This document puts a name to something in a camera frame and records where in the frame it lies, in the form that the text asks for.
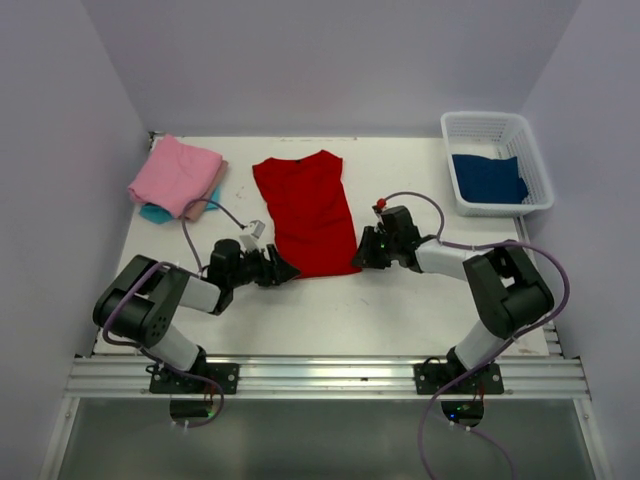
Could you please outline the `red t shirt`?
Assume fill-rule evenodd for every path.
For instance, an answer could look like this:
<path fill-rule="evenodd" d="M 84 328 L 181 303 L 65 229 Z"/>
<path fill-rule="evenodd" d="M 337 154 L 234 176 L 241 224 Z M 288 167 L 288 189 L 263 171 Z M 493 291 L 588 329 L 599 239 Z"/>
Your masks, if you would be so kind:
<path fill-rule="evenodd" d="M 297 160 L 268 158 L 252 167 L 276 248 L 301 279 L 360 271 L 352 265 L 357 240 L 342 172 L 343 159 L 326 150 Z"/>

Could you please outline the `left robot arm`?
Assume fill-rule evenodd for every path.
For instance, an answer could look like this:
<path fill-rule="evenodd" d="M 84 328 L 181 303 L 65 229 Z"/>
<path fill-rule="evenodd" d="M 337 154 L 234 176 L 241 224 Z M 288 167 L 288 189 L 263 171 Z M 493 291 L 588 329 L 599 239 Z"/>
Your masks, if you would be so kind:
<path fill-rule="evenodd" d="M 97 300 L 92 320 L 111 345 L 130 346 L 175 372 L 205 375 L 206 351 L 173 325 L 180 307 L 219 315 L 245 285 L 276 287 L 301 275 L 273 244 L 244 249 L 219 240 L 203 276 L 135 256 Z"/>

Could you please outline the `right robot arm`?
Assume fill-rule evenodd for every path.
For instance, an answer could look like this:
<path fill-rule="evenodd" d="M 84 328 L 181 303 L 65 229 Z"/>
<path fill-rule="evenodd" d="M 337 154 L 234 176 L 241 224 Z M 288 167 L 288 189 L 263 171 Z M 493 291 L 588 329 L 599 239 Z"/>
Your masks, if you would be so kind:
<path fill-rule="evenodd" d="M 522 328 L 553 310 L 551 290 L 519 244 L 456 248 L 435 235 L 421 235 L 404 206 L 373 210 L 379 222 L 364 228 L 353 266 L 384 270 L 396 262 L 416 273 L 440 274 L 468 284 L 479 320 L 447 353 L 453 377 L 477 367 Z"/>

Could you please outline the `beige folded t shirt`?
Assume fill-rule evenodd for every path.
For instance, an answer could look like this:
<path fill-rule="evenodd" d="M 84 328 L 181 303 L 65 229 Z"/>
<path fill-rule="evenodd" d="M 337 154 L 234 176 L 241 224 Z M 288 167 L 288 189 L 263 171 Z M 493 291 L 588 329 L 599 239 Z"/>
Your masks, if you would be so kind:
<path fill-rule="evenodd" d="M 210 204 L 209 201 L 214 200 L 214 196 L 218 192 L 227 174 L 228 167 L 229 163 L 223 160 L 208 189 L 200 196 L 198 201 L 194 201 L 184 210 L 181 216 L 182 219 L 197 221 L 209 207 L 216 208 L 216 206 Z"/>

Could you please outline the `blue t shirt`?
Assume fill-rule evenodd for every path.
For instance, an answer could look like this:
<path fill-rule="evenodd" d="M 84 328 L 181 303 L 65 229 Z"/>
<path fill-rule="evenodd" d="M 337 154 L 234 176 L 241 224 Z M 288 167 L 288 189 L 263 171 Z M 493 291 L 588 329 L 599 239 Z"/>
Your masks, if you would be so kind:
<path fill-rule="evenodd" d="M 490 159 L 456 154 L 452 160 L 461 197 L 469 203 L 522 204 L 529 195 L 517 156 Z"/>

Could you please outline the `teal folded t shirt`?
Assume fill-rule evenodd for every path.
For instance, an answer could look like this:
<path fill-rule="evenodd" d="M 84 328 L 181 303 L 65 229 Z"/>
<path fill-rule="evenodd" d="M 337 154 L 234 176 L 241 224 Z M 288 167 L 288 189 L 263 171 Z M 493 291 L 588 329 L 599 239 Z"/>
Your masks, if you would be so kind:
<path fill-rule="evenodd" d="M 209 191 L 209 193 L 211 194 L 211 201 L 219 201 L 220 189 L 221 187 L 218 186 Z M 190 210 L 187 212 L 186 219 L 189 221 L 197 221 L 205 212 L 214 211 L 217 209 L 218 207 L 211 203 L 198 203 L 197 205 L 190 208 Z M 139 210 L 139 215 L 145 220 L 156 225 L 166 224 L 175 220 L 175 217 L 173 217 L 170 212 L 154 204 L 143 205 Z"/>

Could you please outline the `pink folded t shirt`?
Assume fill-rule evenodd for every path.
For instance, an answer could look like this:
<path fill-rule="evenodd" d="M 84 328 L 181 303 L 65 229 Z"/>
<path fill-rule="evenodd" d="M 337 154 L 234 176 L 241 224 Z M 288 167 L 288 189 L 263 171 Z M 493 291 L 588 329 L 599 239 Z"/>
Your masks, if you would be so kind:
<path fill-rule="evenodd" d="M 179 218 L 190 201 L 207 192 L 222 162 L 219 153 L 166 135 L 128 186 L 129 196 L 137 204 L 153 204 Z"/>

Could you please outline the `white plastic basket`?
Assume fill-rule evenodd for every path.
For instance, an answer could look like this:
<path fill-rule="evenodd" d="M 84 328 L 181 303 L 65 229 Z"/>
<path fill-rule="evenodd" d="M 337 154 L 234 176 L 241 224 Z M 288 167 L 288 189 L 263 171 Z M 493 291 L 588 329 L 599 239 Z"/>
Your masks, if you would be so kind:
<path fill-rule="evenodd" d="M 551 208 L 551 182 L 523 116 L 459 111 L 440 123 L 459 215 L 517 217 Z"/>

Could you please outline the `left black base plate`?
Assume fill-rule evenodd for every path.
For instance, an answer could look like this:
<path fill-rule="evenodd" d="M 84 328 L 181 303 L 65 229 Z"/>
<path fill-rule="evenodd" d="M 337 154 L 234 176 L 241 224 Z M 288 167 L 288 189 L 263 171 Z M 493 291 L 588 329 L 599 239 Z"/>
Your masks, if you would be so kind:
<path fill-rule="evenodd" d="M 189 395 L 220 393 L 233 395 L 240 379 L 237 363 L 201 363 L 193 372 L 178 372 L 159 364 L 147 365 L 152 394 Z"/>

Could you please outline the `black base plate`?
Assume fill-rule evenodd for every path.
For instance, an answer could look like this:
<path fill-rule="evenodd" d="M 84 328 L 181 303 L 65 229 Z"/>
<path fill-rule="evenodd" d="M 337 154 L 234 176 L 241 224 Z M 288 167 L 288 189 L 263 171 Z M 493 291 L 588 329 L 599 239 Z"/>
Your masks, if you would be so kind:
<path fill-rule="evenodd" d="M 147 365 L 152 394 L 189 395 L 220 393 L 233 395 L 240 379 L 237 363 L 201 363 L 193 372 L 178 372 L 159 364 Z"/>
<path fill-rule="evenodd" d="M 413 378 L 418 395 L 433 395 L 449 383 L 443 394 L 452 395 L 501 395 L 505 393 L 502 373 L 496 363 L 490 363 L 479 371 L 466 375 L 457 365 L 430 357 L 414 363 Z"/>

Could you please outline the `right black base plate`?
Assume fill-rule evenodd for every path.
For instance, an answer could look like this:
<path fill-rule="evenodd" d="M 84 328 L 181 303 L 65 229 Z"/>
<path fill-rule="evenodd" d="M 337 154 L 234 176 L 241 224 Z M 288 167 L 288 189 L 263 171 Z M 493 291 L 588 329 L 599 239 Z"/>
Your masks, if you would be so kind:
<path fill-rule="evenodd" d="M 502 373 L 496 363 L 490 363 L 479 371 L 466 375 L 457 365 L 430 357 L 414 363 L 413 378 L 418 395 L 433 395 L 449 383 L 443 394 L 452 395 L 501 395 L 505 393 Z"/>

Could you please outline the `aluminium mounting rail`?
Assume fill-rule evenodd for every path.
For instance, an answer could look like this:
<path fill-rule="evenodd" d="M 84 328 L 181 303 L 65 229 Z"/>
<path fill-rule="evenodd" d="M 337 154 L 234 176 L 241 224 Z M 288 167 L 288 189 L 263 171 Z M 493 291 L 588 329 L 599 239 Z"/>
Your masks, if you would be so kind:
<path fill-rule="evenodd" d="M 409 400 L 426 399 L 421 358 L 211 356 L 226 371 L 232 399 Z M 63 393 L 68 398 L 151 397 L 151 361 L 134 355 L 95 355 L 74 360 Z M 446 399 L 584 400 L 590 390 L 578 360 L 503 357 Z"/>

